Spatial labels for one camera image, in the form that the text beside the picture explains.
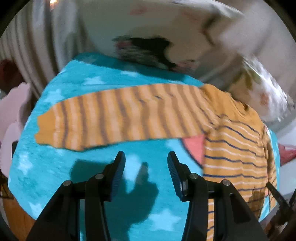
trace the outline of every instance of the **fabric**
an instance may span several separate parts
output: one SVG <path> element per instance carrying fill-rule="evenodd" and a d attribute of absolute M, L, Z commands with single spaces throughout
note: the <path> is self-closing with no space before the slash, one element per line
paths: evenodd
<path fill-rule="evenodd" d="M 280 189 L 279 171 L 280 171 L 281 163 L 280 163 L 279 147 L 277 142 L 278 140 L 277 140 L 276 134 L 271 130 L 268 129 L 267 134 L 270 138 L 271 146 L 274 153 L 274 160 L 276 165 L 276 184 L 277 184 L 277 188 Z M 264 206 L 263 206 L 260 217 L 266 217 L 269 214 L 269 212 L 270 212 L 270 205 L 269 205 L 269 197 L 267 196 L 264 200 Z"/>
<path fill-rule="evenodd" d="M 8 126 L 17 121 L 20 111 L 30 100 L 30 85 L 21 83 L 0 100 L 0 141 L 3 141 Z"/>
<path fill-rule="evenodd" d="M 296 158 L 296 146 L 279 144 L 281 166 Z"/>
<path fill-rule="evenodd" d="M 182 139 L 184 147 L 192 158 L 202 167 L 205 153 L 205 135 Z"/>
<path fill-rule="evenodd" d="M 38 126 L 37 143 L 72 150 L 205 134 L 204 177 L 230 180 L 257 217 L 267 181 L 276 186 L 273 151 L 258 114 L 212 85 L 142 85 L 77 96 L 39 116 Z"/>
<path fill-rule="evenodd" d="M 93 5 L 85 6 L 87 9 L 84 10 L 77 2 L 93 2 Z M 52 4 L 54 9 L 50 11 L 49 1 L 31 0 L 0 37 L 0 59 L 15 60 L 22 76 L 31 84 L 37 97 L 46 82 L 57 75 L 77 54 L 98 51 L 90 40 L 95 40 L 99 35 L 96 28 L 98 23 L 94 18 L 99 7 L 95 2 L 101 1 L 58 0 Z M 175 2 L 201 3 L 195 0 Z M 209 2 L 215 3 L 203 2 L 205 5 L 201 8 L 205 9 L 208 9 Z M 223 9 L 228 7 L 221 3 L 240 10 L 243 17 L 225 18 L 227 12 Z M 216 45 L 197 59 L 198 68 L 192 76 L 201 82 L 226 90 L 229 80 L 235 77 L 241 68 L 236 58 L 237 52 L 245 56 L 255 55 L 276 78 L 282 89 L 295 99 L 296 43 L 277 13 L 264 0 L 220 0 L 219 5 L 219 9 L 223 11 L 222 21 L 216 22 L 210 31 Z M 87 15 L 90 11 L 93 11 L 93 14 L 89 14 L 89 21 L 84 21 L 82 15 Z M 215 28 L 222 33 L 216 35 L 213 32 Z M 284 126 L 284 122 L 281 122 L 271 128 L 277 131 Z"/>
<path fill-rule="evenodd" d="M 182 203 L 175 194 L 166 163 L 168 152 L 175 151 L 180 162 L 192 172 L 203 174 L 193 152 L 184 147 L 184 141 L 129 141 L 77 152 L 39 145 L 34 137 L 39 130 L 37 117 L 62 100 L 107 89 L 158 83 L 202 84 L 183 74 L 99 54 L 82 54 L 71 61 L 44 90 L 17 145 L 9 173 L 9 189 L 20 206 L 36 219 L 63 181 L 84 181 L 111 163 L 118 151 L 124 151 L 126 167 L 119 192 L 113 202 L 106 203 L 111 238 L 181 240 L 188 203 Z M 268 214 L 268 198 L 264 210 L 267 211 L 264 215 Z M 83 215 L 80 225 L 81 240 L 85 240 Z"/>
<path fill-rule="evenodd" d="M 211 107 L 204 92 L 214 89 L 155 84 L 76 96 L 38 117 L 36 142 L 83 150 L 133 140 L 194 137 L 208 130 Z"/>
<path fill-rule="evenodd" d="M 238 101 L 251 106 L 267 125 L 284 118 L 294 103 L 276 80 L 255 58 L 244 58 L 240 74 L 233 80 L 228 92 Z"/>
<path fill-rule="evenodd" d="M 5 177 L 9 176 L 9 170 L 12 161 L 12 143 L 18 141 L 22 130 L 20 130 L 17 122 L 9 125 L 0 146 L 0 169 Z"/>
<path fill-rule="evenodd" d="M 242 16 L 211 0 L 79 1 L 78 6 L 100 53 L 182 73 L 196 69 L 196 60 Z"/>

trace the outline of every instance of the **star pattern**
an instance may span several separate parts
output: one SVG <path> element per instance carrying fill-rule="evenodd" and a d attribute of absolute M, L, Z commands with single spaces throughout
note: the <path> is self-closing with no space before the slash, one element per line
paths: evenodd
<path fill-rule="evenodd" d="M 138 76 L 137 69 L 130 64 L 124 67 L 123 71 L 121 71 L 121 74 L 125 74 L 134 78 Z"/>
<path fill-rule="evenodd" d="M 37 219 L 42 212 L 43 208 L 40 203 L 34 205 L 33 203 L 29 202 L 30 208 L 32 209 L 32 214 L 35 219 Z"/>
<path fill-rule="evenodd" d="M 28 174 L 28 170 L 31 169 L 32 166 L 32 163 L 29 161 L 28 153 L 23 152 L 22 154 L 20 154 L 18 169 L 21 170 L 25 176 Z"/>
<path fill-rule="evenodd" d="M 106 84 L 104 81 L 102 81 L 101 77 L 96 76 L 93 78 L 86 78 L 83 82 L 83 85 L 103 85 Z"/>
<path fill-rule="evenodd" d="M 124 178 L 134 182 L 141 168 L 141 162 L 139 156 L 131 154 L 126 156 L 126 166 L 124 168 Z"/>
<path fill-rule="evenodd" d="M 174 224 L 181 220 L 180 217 L 173 215 L 168 208 L 159 214 L 150 214 L 148 218 L 153 222 L 152 231 L 174 231 Z"/>
<path fill-rule="evenodd" d="M 55 91 L 49 91 L 47 98 L 44 100 L 45 103 L 51 103 L 52 105 L 60 102 L 65 97 L 61 95 L 61 90 L 57 89 Z"/>

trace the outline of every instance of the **white pillow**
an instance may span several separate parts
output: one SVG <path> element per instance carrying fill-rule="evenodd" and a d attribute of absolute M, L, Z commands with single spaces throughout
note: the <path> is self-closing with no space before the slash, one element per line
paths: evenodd
<path fill-rule="evenodd" d="M 228 92 L 257 111 L 265 123 L 282 119 L 294 106 L 292 99 L 255 57 L 244 59 L 242 70 Z"/>
<path fill-rule="evenodd" d="M 241 12 L 212 0 L 77 0 L 96 49 L 108 56 L 188 73 Z"/>

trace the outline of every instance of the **blue blanket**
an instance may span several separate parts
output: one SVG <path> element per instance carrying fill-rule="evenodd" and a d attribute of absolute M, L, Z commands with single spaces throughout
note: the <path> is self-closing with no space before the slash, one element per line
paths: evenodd
<path fill-rule="evenodd" d="M 126 154 L 126 167 L 117 196 L 106 203 L 112 240 L 179 241 L 188 203 L 176 196 L 167 167 L 167 154 L 175 151 L 192 172 L 202 169 L 178 139 L 134 141 L 93 148 L 84 152 L 56 149 L 35 142 L 37 116 L 55 103 L 94 91 L 155 83 L 202 85 L 187 75 L 126 63 L 95 53 L 72 60 L 45 88 L 32 111 L 17 145 L 9 174 L 9 189 L 20 206 L 34 219 L 67 179 L 80 182 L 103 170 L 118 151 Z M 275 157 L 277 139 L 271 132 Z M 85 228 L 81 202 L 81 240 Z M 261 218 L 269 212 L 265 201 Z"/>

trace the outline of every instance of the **blue stripe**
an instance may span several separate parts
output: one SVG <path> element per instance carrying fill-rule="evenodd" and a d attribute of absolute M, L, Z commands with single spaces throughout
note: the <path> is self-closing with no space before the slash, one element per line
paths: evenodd
<path fill-rule="evenodd" d="M 238 120 L 231 120 L 231 119 L 229 119 L 229 117 L 228 117 L 227 115 L 225 115 L 225 114 L 222 114 L 221 116 L 223 116 L 223 115 L 226 116 L 226 117 L 228 118 L 228 120 L 231 121 L 231 122 L 233 122 L 233 123 L 241 123 L 241 124 L 243 124 L 243 125 L 249 127 L 252 131 L 258 133 L 259 136 L 260 136 L 260 133 L 259 133 L 258 131 L 256 131 L 255 129 L 253 129 L 252 127 L 250 127 L 248 124 L 246 124 L 246 123 L 244 123 L 244 122 L 241 122 L 241 121 L 238 121 Z"/>
<path fill-rule="evenodd" d="M 237 191 L 240 192 L 240 191 L 253 191 L 253 190 L 261 190 L 261 189 L 264 189 L 265 187 L 261 187 L 261 188 L 249 188 L 249 189 L 238 189 Z"/>
<path fill-rule="evenodd" d="M 257 167 L 257 168 L 266 168 L 267 166 L 257 166 L 255 165 L 253 162 L 244 162 L 242 160 L 230 160 L 226 157 L 222 157 L 222 156 L 208 156 L 208 155 L 205 155 L 205 158 L 209 158 L 209 159 L 215 159 L 215 160 L 219 160 L 219 159 L 222 159 L 222 160 L 226 160 L 226 161 L 229 161 L 229 162 L 241 162 L 243 164 L 250 164 L 250 165 L 253 165 L 254 167 Z"/>
<path fill-rule="evenodd" d="M 259 158 L 263 158 L 263 157 L 265 157 L 265 156 L 259 156 L 259 155 L 256 154 L 256 152 L 251 151 L 251 150 L 249 150 L 249 149 L 241 149 L 241 148 L 239 148 L 239 147 L 236 147 L 236 146 L 230 144 L 228 141 L 225 141 L 225 140 L 210 140 L 209 138 L 206 138 L 206 140 L 209 141 L 209 142 L 218 142 L 218 143 L 219 143 L 219 142 L 224 142 L 224 143 L 226 143 L 227 145 L 229 145 L 229 146 L 231 146 L 231 147 L 233 147 L 233 148 L 235 148 L 235 149 L 238 149 L 238 150 L 241 150 L 241 151 L 248 151 L 248 152 L 250 152 L 250 153 L 253 153 L 256 157 L 259 157 Z"/>
<path fill-rule="evenodd" d="M 229 129 L 229 130 L 232 130 L 232 131 L 234 131 L 234 132 L 236 132 L 237 134 L 239 134 L 242 138 L 244 138 L 244 139 L 246 139 L 246 140 L 248 140 L 248 141 L 251 141 L 251 142 L 253 142 L 253 143 L 255 143 L 255 144 L 257 144 L 258 142 L 257 141 L 253 141 L 253 140 L 251 140 L 251 139 L 249 139 L 249 138 L 247 138 L 247 137 L 245 137 L 243 134 L 241 134 L 240 132 L 238 132 L 238 131 L 236 131 L 236 130 L 234 130 L 234 129 L 232 129 L 231 127 L 229 127 L 229 126 L 219 126 L 217 129 L 220 129 L 221 127 L 226 127 L 227 129 Z"/>
<path fill-rule="evenodd" d="M 254 176 L 248 176 L 244 174 L 237 174 L 237 175 L 211 175 L 211 174 L 204 174 L 204 177 L 221 177 L 221 178 L 230 178 L 230 177 L 245 177 L 245 178 L 254 178 L 254 179 L 263 179 L 266 178 L 266 176 L 261 176 L 261 177 L 254 177 Z"/>
<path fill-rule="evenodd" d="M 209 232 L 211 229 L 213 229 L 214 228 L 214 226 L 212 226 L 212 227 L 210 227 L 207 231 Z"/>

